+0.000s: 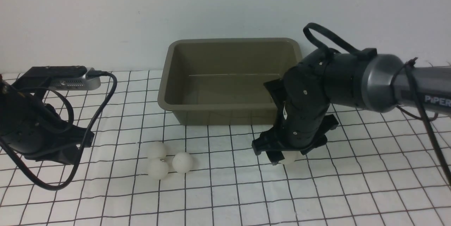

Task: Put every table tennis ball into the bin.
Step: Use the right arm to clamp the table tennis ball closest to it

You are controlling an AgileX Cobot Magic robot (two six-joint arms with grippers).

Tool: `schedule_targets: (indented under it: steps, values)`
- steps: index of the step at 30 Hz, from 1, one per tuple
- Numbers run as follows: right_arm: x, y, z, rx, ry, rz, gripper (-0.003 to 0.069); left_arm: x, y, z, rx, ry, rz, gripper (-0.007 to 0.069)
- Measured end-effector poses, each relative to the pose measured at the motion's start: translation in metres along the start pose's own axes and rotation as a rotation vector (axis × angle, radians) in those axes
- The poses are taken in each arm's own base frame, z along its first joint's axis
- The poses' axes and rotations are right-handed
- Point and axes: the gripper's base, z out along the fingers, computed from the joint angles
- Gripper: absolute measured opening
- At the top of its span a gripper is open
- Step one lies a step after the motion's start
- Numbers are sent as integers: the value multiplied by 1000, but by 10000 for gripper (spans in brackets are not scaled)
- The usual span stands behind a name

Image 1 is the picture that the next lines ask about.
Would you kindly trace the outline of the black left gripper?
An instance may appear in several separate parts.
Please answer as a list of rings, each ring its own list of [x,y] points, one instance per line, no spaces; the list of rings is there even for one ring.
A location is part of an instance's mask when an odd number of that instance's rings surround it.
[[[21,154],[35,161],[74,165],[82,148],[91,147],[94,133],[61,119],[57,113],[21,116]]]

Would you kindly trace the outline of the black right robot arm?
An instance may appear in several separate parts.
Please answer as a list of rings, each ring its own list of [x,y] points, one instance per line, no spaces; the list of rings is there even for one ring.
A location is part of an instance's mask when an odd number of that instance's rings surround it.
[[[450,114],[450,68],[408,66],[399,57],[365,49],[363,58],[332,49],[317,49],[289,68],[282,78],[264,83],[276,107],[274,125],[252,142],[274,165],[282,152],[306,155],[327,143],[326,133],[338,126],[327,115],[330,104],[388,112],[398,105]]]

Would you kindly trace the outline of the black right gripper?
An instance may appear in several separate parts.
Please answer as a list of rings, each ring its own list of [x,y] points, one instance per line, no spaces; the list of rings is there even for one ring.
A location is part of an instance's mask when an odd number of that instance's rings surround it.
[[[266,152],[272,165],[285,157],[282,152],[305,155],[325,145],[326,133],[338,126],[334,115],[328,115],[329,99],[322,88],[302,81],[271,80],[264,83],[276,107],[273,126],[252,141],[256,155]]]

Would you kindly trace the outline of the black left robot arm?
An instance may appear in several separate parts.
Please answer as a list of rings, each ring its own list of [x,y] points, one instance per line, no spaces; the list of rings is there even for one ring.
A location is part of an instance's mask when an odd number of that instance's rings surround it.
[[[1,144],[27,160],[75,164],[81,147],[90,147],[94,133],[74,125],[74,111],[63,120],[45,92],[56,92],[55,78],[25,75],[13,84],[1,79]]]

